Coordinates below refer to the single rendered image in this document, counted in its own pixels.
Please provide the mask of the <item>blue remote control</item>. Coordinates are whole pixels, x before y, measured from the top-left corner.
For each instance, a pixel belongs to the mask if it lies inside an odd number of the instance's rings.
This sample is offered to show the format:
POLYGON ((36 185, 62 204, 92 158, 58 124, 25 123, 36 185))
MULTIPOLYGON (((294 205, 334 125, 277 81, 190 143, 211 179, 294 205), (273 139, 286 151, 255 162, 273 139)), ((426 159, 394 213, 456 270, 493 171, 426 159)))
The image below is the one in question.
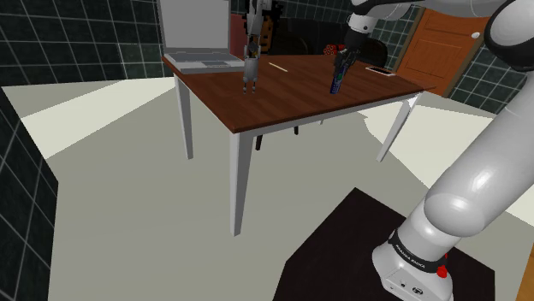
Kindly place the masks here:
POLYGON ((329 89, 330 94, 336 94, 340 90, 344 75, 348 69, 349 65, 347 63, 343 63, 335 69, 332 83, 329 89))

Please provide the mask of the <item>white flat phone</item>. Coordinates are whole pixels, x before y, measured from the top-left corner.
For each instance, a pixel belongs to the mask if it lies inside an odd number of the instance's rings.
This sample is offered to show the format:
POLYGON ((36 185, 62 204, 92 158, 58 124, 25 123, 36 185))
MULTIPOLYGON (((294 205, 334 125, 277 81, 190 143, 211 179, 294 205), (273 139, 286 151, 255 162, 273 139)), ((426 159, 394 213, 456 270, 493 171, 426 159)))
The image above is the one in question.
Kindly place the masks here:
POLYGON ((388 77, 396 76, 396 74, 393 73, 393 72, 390 72, 390 71, 388 71, 386 69, 378 68, 378 67, 375 67, 375 66, 369 66, 369 67, 366 67, 365 69, 369 70, 369 71, 372 71, 374 73, 378 73, 378 74, 382 74, 384 76, 388 76, 388 77))

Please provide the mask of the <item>wooden table with white legs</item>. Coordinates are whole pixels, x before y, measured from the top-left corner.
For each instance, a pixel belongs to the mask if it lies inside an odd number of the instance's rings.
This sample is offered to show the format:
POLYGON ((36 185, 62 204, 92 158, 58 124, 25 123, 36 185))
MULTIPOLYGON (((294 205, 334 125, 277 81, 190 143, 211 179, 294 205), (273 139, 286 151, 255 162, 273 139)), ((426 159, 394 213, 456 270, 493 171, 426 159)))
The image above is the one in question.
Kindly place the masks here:
POLYGON ((230 232, 234 236, 241 230, 255 137, 401 101, 402 111, 378 154, 383 158, 418 98, 431 88, 400 75, 374 73, 365 69, 366 64, 356 62, 344 77, 340 91, 330 94, 333 56, 263 56, 259 60, 256 91, 244 94, 242 75, 238 72, 183 74, 170 60, 165 57, 162 60, 175 77, 187 158, 193 158, 192 95, 229 131, 230 232))

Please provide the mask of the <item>orange wooden door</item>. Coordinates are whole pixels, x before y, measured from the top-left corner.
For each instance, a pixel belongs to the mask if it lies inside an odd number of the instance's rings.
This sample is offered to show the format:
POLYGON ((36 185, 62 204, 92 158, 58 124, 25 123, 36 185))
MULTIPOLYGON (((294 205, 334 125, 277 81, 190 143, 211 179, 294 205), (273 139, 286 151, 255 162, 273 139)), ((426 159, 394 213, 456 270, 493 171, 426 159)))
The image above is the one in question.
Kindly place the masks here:
POLYGON ((421 10, 403 56, 395 64, 396 73, 431 85, 431 93, 449 96, 484 41, 488 20, 421 10))

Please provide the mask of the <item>grey open laptop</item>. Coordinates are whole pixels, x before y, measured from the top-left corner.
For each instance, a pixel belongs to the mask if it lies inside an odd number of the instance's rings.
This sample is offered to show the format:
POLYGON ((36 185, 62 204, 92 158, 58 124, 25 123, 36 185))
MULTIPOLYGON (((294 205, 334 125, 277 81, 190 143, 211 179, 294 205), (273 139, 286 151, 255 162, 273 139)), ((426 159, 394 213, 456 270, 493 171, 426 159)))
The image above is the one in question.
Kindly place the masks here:
POLYGON ((157 0, 164 57, 183 74, 242 72, 229 52, 229 0, 157 0))

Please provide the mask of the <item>dark robot stand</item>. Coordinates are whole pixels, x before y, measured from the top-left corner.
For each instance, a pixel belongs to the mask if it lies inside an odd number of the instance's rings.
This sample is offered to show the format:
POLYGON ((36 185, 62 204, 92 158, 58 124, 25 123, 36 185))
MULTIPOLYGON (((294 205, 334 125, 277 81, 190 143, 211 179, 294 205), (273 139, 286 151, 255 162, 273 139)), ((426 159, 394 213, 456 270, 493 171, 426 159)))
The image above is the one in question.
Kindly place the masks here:
POLYGON ((354 188, 286 261, 273 301, 496 301, 495 272, 421 201, 403 217, 354 188))

